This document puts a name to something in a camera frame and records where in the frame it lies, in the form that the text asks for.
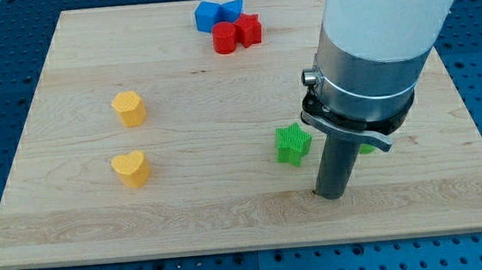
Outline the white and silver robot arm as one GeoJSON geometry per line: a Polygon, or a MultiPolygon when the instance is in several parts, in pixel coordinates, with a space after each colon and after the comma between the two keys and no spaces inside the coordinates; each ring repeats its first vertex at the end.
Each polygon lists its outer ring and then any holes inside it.
{"type": "Polygon", "coordinates": [[[387,151],[454,0],[326,0],[302,120],[387,151]]]}

